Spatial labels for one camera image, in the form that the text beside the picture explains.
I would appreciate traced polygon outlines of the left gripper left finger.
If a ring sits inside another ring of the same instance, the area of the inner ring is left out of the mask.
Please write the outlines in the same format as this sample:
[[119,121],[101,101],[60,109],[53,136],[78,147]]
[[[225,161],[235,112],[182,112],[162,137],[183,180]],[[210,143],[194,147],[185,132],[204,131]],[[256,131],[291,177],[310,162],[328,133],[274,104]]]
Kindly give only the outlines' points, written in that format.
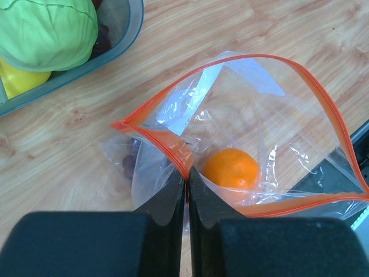
[[178,276],[185,182],[131,212],[32,212],[1,250],[2,276]]

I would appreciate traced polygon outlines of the clear zip bag orange seal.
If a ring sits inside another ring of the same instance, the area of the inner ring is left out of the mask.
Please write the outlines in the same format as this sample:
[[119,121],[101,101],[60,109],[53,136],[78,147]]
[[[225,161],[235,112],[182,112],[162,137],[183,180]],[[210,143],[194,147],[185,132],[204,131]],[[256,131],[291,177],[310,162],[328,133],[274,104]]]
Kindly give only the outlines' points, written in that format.
[[[191,169],[248,217],[290,216],[340,201],[365,201],[368,207],[368,185],[337,106],[307,69],[286,58],[226,51],[111,126],[115,134],[101,148],[123,175],[128,138],[151,143],[171,161],[156,179],[126,177],[135,207],[161,190],[171,173],[188,178]],[[259,164],[251,189],[221,187],[202,175],[206,161],[226,148],[240,149]],[[361,193],[293,189],[336,148],[343,150]]]

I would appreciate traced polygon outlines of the fake green cabbage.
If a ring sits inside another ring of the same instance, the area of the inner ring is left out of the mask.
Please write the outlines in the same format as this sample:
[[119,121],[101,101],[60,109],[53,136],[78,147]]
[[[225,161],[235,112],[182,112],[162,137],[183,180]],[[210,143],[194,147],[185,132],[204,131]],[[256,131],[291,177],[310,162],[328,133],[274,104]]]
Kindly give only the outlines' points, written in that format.
[[98,35],[92,1],[1,1],[1,58],[22,70],[74,69]]

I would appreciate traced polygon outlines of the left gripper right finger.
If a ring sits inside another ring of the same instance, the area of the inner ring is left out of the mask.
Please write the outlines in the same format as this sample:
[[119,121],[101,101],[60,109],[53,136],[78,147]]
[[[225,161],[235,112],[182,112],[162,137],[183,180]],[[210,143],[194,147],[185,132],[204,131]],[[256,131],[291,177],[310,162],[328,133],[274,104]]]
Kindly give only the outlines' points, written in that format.
[[187,183],[194,276],[367,276],[356,234],[332,218],[248,218],[196,169]]

